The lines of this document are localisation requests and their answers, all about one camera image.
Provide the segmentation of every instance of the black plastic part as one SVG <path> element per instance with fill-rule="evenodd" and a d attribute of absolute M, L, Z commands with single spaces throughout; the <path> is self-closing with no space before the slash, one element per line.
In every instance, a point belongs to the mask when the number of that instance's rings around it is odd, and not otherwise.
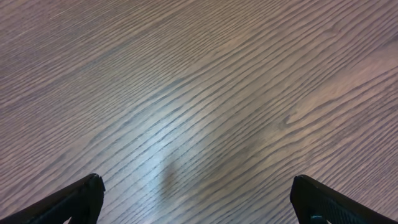
<path fill-rule="evenodd" d="M 300 224 L 398 224 L 306 175 L 294 178 L 290 201 Z"/>
<path fill-rule="evenodd" d="M 98 174 L 90 174 L 43 200 L 13 214 L 0 224 L 94 224 L 100 215 L 105 186 Z"/>

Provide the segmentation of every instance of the floor plank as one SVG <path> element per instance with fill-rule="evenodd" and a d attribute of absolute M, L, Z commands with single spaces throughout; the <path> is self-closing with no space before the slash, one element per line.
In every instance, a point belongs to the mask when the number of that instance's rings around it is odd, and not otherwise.
<path fill-rule="evenodd" d="M 295 223 L 307 174 L 398 220 L 398 2 L 0 2 L 0 217 Z"/>

